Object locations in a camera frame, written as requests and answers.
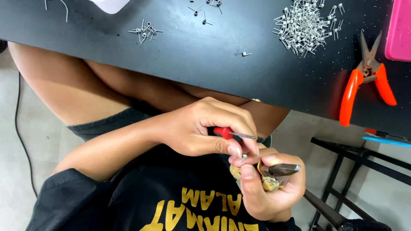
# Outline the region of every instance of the person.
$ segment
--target person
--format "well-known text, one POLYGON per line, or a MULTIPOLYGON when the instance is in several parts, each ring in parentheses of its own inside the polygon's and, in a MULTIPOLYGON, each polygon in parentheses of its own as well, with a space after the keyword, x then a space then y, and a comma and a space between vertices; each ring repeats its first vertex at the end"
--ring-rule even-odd
POLYGON ((256 139, 208 135, 230 127, 262 142, 288 110, 22 44, 9 49, 39 98, 86 141, 42 185, 27 230, 301 230, 291 206, 305 191, 302 160, 256 139), (260 160, 301 169, 264 192, 253 167, 260 160), (240 167, 240 188, 229 164, 240 167))

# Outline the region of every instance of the black shirt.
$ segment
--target black shirt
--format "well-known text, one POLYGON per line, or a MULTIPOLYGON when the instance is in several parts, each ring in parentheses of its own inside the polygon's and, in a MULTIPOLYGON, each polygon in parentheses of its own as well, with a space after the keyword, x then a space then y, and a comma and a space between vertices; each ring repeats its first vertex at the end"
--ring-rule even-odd
POLYGON ((27 230, 301 231, 293 218, 251 217, 223 156, 187 157, 161 145, 110 181, 62 171, 44 182, 27 230))

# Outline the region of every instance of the metal frame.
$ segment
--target metal frame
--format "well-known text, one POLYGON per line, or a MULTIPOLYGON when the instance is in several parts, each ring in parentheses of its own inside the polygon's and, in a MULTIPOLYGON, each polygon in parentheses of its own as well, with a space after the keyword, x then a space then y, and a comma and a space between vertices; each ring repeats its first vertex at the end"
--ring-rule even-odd
MULTIPOLYGON (((357 174, 359 168, 362 165, 367 166, 367 167, 369 167, 373 170, 376 170, 376 171, 378 171, 378 172, 380 172, 384 175, 387 175, 391 178, 394 178, 398 181, 401 181, 401 182, 411 186, 411 177, 410 176, 407 176, 407 175, 402 174, 398 171, 392 170, 392 169, 390 169, 388 167, 385 167, 381 164, 377 164, 377 163, 375 163, 371 160, 368 160, 367 158, 369 156, 374 156, 376 158, 382 159, 384 161, 387 161, 389 163, 395 164, 397 166, 400 166, 400 167, 408 169, 408 170, 411 170, 411 164, 408 164, 408 163, 405 163, 403 161, 394 159, 392 157, 389 157, 389 156, 386 156, 386 155, 383 155, 383 154, 368 150, 366 148, 356 148, 356 147, 352 147, 352 146, 321 141, 321 140, 318 140, 316 138, 311 138, 311 143, 314 143, 318 146, 321 146, 323 148, 326 148, 326 149, 338 154, 337 160, 335 161, 334 167, 331 171, 330 178, 328 179, 328 182, 326 184, 326 188, 325 188, 324 193, 321 197, 321 201, 324 202, 324 203, 327 202, 328 196, 330 194, 332 194, 333 196, 335 196, 338 199, 337 205, 336 205, 335 209, 333 210, 333 212, 338 213, 341 206, 342 206, 342 204, 345 204, 350 209, 352 209, 356 214, 358 214, 360 217, 362 217, 363 219, 374 220, 366 212, 361 210, 358 206, 356 206, 354 203, 352 203, 351 201, 349 201, 345 197, 348 190, 349 190, 349 188, 350 188, 350 186, 351 186, 351 183, 352 183, 355 175, 357 174), (354 164, 354 167, 351 170, 351 173, 350 173, 350 175, 347 179, 347 182, 344 186, 344 189, 342 190, 341 193, 339 193, 335 189, 332 188, 332 185, 334 184, 334 181, 337 177, 338 171, 341 167, 342 161, 344 160, 345 157, 355 161, 355 164, 354 164)), ((341 224, 341 220, 336 220, 336 219, 330 217, 330 214, 329 214, 330 211, 329 210, 321 208, 321 206, 319 206, 319 203, 314 203, 315 199, 313 199, 312 197, 315 197, 315 196, 313 194, 311 194, 309 191, 306 191, 304 197, 312 205, 314 205, 314 207, 316 207, 316 209, 317 209, 317 211, 314 215, 314 218, 313 218, 313 220, 312 220, 312 222, 309 226, 308 231, 311 231, 311 230, 323 231, 323 230, 325 230, 317 224, 318 220, 320 219, 320 213, 327 218, 327 220, 331 223, 332 226, 334 226, 335 228, 338 228, 338 226, 341 224)), ((327 226, 327 229, 326 229, 327 231, 332 230, 331 225, 327 226)))

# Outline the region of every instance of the pliers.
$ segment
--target pliers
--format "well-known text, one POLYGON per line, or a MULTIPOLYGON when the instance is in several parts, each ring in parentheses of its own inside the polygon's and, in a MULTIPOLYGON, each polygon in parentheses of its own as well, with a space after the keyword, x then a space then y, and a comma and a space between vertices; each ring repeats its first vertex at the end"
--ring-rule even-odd
POLYGON ((351 73, 350 79, 348 80, 348 85, 345 88, 344 96, 341 102, 341 111, 339 113, 339 123, 342 126, 348 126, 350 124, 357 89, 363 83, 370 83, 374 81, 384 102, 391 106, 397 105, 397 101, 395 100, 393 92, 387 81, 385 66, 375 60, 375 54, 380 43, 381 35, 382 31, 380 31, 377 39, 375 39, 371 51, 369 51, 367 43, 365 42, 364 33, 361 30, 360 45, 363 60, 351 73))

